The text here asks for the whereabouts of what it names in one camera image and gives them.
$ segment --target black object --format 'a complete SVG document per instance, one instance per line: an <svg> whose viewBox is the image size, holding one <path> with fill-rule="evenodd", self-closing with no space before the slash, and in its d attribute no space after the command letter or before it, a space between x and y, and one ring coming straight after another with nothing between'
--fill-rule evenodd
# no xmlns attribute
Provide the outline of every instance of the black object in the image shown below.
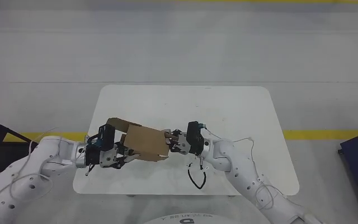
<svg viewBox="0 0 358 224"><path fill-rule="evenodd" d="M11 134L25 142L4 142L7 134ZM27 156L30 142L30 139L0 124L0 172L5 170L11 163ZM37 142L32 142L31 152L37 145Z"/></svg>
<svg viewBox="0 0 358 224"><path fill-rule="evenodd" d="M351 173L358 184L358 137L342 142L341 147L342 149L338 150L338 154L344 155Z"/></svg>
<svg viewBox="0 0 358 224"><path fill-rule="evenodd" d="M190 144L189 153L196 156L200 155L204 150L204 137L201 135L200 130L203 124L199 122L189 122L186 131L186 141Z"/></svg>
<svg viewBox="0 0 358 224"><path fill-rule="evenodd" d="M201 186L198 186L198 185L195 183L195 181L192 179L191 175L190 175L190 170L189 170L190 166L191 166L191 163L188 165L188 176L189 176L191 182L196 186L196 188L198 188L199 190L201 190L201 189L203 188L203 186L205 185L205 183L206 183L206 173L203 172L203 173L204 173L204 180L202 181L202 185L201 185Z"/></svg>
<svg viewBox="0 0 358 224"><path fill-rule="evenodd" d="M111 150L114 146L115 132L116 129L113 126L111 126L110 124L105 124L100 126L100 128L98 129L98 134L91 136L87 140L88 145L86 147L85 155L86 166L89 166L90 164L100 164L101 151L106 152L108 150Z"/></svg>
<svg viewBox="0 0 358 224"><path fill-rule="evenodd" d="M116 129L110 124L105 124L100 126L98 129L98 134L90 137L87 140L88 145L93 146L93 149L97 149L99 151L108 151L111 150L114 146L114 135Z"/></svg>

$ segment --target gray floor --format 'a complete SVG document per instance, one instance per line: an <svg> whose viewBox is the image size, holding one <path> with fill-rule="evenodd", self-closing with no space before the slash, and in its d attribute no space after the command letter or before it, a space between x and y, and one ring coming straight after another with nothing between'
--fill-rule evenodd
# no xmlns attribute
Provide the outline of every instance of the gray floor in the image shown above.
<svg viewBox="0 0 358 224"><path fill-rule="evenodd" d="M340 142L288 141L300 182L299 193L290 198L327 223L353 224L358 221L357 196L337 154ZM182 212L212 213L247 224L269 223L243 197L81 195L72 188L73 177L74 173L68 173L55 179L52 191L28 206L16 223L143 223Z"/></svg>

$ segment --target cardboard flap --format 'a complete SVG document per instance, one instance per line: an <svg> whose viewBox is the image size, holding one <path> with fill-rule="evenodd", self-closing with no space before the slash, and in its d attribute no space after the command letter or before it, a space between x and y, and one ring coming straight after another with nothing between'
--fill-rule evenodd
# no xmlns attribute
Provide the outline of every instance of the cardboard flap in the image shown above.
<svg viewBox="0 0 358 224"><path fill-rule="evenodd" d="M128 122L119 118L108 118L107 124L112 125L116 130L124 133L128 132L129 125L141 126L140 124Z"/></svg>
<svg viewBox="0 0 358 224"><path fill-rule="evenodd" d="M154 155L168 156L169 148L166 145L164 132L147 127L129 125L124 146L135 152L150 153Z"/></svg>

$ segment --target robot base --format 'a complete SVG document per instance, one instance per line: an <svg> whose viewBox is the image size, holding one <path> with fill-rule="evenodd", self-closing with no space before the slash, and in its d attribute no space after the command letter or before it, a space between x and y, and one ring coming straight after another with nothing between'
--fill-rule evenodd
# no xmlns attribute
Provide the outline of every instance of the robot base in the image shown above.
<svg viewBox="0 0 358 224"><path fill-rule="evenodd" d="M227 218L204 213L181 213L156 218L145 224L238 224Z"/></svg>

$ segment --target wire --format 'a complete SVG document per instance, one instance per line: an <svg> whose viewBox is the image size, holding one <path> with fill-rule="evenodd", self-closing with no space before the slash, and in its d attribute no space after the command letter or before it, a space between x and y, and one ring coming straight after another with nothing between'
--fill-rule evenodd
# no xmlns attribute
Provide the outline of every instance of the wire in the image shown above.
<svg viewBox="0 0 358 224"><path fill-rule="evenodd" d="M193 180L193 178L191 177L191 175L190 175L190 166L191 166L191 164L192 164L192 162L189 163L189 165L188 165L188 176L189 176L191 182L196 186L196 188L198 188L199 190L201 190L201 189L203 188L203 186L205 185L205 183L206 183L206 173L205 173L205 171L203 172L203 173L204 173L204 180L202 181L202 185L201 185L201 186L198 186L198 185L195 183L195 181Z"/></svg>
<svg viewBox="0 0 358 224"><path fill-rule="evenodd" d="M216 134L214 134L213 132L211 132L211 131L210 131L209 129L207 129L206 127L205 127L205 130L207 130L211 135L213 135L213 136L215 136L215 137L221 139L219 136L217 136Z"/></svg>

